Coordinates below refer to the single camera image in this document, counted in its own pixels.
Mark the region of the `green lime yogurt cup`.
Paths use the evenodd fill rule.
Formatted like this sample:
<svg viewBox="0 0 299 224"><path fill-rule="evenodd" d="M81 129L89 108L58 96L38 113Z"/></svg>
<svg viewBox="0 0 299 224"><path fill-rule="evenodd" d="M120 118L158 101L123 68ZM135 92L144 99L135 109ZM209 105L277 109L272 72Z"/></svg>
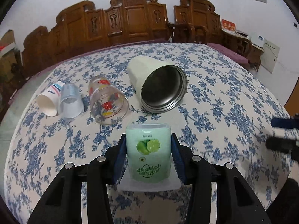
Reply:
<svg viewBox="0 0 299 224"><path fill-rule="evenodd" d="M121 191L162 192L180 189L171 155L171 127L166 123L126 127L128 166L118 185Z"/></svg>

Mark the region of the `glass cup with red print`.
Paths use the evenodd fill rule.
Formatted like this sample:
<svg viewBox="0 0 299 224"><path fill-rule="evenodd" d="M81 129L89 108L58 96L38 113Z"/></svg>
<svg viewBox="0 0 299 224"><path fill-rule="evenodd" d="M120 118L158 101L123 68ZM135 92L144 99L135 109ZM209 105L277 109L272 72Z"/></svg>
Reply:
<svg viewBox="0 0 299 224"><path fill-rule="evenodd" d="M88 85L91 115L97 123L110 125L128 113L126 96L103 75L93 77Z"/></svg>

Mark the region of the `clear frosted plastic cup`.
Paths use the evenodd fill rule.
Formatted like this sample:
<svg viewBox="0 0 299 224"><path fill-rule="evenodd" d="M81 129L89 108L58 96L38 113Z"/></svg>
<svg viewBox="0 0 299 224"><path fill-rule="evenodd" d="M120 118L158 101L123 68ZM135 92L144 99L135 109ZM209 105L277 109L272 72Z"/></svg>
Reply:
<svg viewBox="0 0 299 224"><path fill-rule="evenodd" d="M78 87L73 83L65 84L61 90L59 115L66 120L73 120L83 111L84 105Z"/></svg>

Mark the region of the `white striped paper cup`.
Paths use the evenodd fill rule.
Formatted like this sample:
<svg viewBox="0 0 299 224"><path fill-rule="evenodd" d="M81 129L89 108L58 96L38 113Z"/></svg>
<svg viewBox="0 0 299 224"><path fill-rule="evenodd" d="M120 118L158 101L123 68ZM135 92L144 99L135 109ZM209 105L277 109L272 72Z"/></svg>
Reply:
<svg viewBox="0 0 299 224"><path fill-rule="evenodd" d="M57 81L38 95L36 102L41 112L50 117L58 114L58 105L64 84L62 81Z"/></svg>

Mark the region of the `blue floral tablecloth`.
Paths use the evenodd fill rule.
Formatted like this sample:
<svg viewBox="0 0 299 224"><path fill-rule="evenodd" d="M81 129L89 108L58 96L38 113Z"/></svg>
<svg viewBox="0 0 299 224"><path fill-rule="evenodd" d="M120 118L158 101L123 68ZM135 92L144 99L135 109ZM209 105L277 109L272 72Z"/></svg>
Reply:
<svg viewBox="0 0 299 224"><path fill-rule="evenodd" d="M177 106L150 113L138 100L127 67L132 59L168 62L187 75L187 89ZM107 78L128 99L124 117L99 124L92 116L89 81ZM217 165L233 163L264 207L277 197L293 165L289 156L265 147L266 138L298 139L298 130L273 128L274 117L288 117L275 96L251 73L220 52L191 43L157 43L94 52L57 66L37 89L73 83L84 111L73 120L46 116L33 96L13 134L4 171L6 204L26 223L42 194L63 166L81 166L117 144L128 126L166 123L181 144Z"/></svg>

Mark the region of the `cream steel tumbler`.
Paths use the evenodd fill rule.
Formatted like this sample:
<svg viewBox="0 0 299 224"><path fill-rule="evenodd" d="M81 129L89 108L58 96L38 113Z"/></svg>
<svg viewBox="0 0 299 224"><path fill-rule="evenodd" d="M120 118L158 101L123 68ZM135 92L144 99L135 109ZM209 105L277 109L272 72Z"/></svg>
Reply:
<svg viewBox="0 0 299 224"><path fill-rule="evenodd" d="M127 67L141 105L151 113L173 109L187 91L187 75L180 67L148 56L132 58Z"/></svg>

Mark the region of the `wooden side table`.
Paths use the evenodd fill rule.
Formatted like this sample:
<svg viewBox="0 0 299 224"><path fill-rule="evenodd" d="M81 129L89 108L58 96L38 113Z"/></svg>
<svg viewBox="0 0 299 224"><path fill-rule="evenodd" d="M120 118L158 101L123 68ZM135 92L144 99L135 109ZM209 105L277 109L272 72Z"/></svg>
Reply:
<svg viewBox="0 0 299 224"><path fill-rule="evenodd" d="M236 36L250 40L249 35L240 30L236 30ZM259 70L259 67L261 65L261 55L264 53L264 51L265 50L263 48L252 43L252 48L247 56L247 59L249 60L249 64L253 66L256 71Z"/></svg>

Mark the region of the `red sign card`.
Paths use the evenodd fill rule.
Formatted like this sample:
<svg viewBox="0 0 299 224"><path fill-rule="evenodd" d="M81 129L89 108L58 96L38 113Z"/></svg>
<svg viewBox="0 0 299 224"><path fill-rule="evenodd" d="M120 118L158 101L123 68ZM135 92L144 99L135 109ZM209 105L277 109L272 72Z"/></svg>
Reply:
<svg viewBox="0 0 299 224"><path fill-rule="evenodd" d="M228 20L221 20L221 26L223 30L235 32L236 31L236 24L233 22L230 22Z"/></svg>

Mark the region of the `carved wooden sofa bench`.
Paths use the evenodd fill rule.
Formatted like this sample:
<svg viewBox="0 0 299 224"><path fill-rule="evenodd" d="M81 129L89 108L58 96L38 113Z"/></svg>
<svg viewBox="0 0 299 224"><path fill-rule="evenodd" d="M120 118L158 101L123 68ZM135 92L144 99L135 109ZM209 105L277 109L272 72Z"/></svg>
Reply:
<svg viewBox="0 0 299 224"><path fill-rule="evenodd" d="M62 10L56 25L39 26L24 40L23 73L30 77L87 52L140 41L167 41L170 37L166 6L158 0L110 0L97 9L82 1Z"/></svg>

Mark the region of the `cardboard boxes stack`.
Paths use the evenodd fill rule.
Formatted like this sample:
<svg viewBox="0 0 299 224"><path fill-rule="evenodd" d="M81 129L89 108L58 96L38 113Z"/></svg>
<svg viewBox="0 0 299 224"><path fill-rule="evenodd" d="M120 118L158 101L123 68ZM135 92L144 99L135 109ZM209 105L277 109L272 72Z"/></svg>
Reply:
<svg viewBox="0 0 299 224"><path fill-rule="evenodd" d="M22 67L20 51L15 43L13 30L8 30L1 38L1 83L6 83L14 77L17 69Z"/></svg>

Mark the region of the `white wall electrical box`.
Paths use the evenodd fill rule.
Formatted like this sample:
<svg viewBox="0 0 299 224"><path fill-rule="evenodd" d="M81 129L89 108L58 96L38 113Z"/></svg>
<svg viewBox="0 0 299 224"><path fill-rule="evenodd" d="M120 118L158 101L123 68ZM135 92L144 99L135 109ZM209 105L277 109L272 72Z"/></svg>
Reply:
<svg viewBox="0 0 299 224"><path fill-rule="evenodd" d="M280 48L274 43L265 39L263 45L264 53L261 55L261 66L268 72L273 73L276 62L278 61L278 55Z"/></svg>

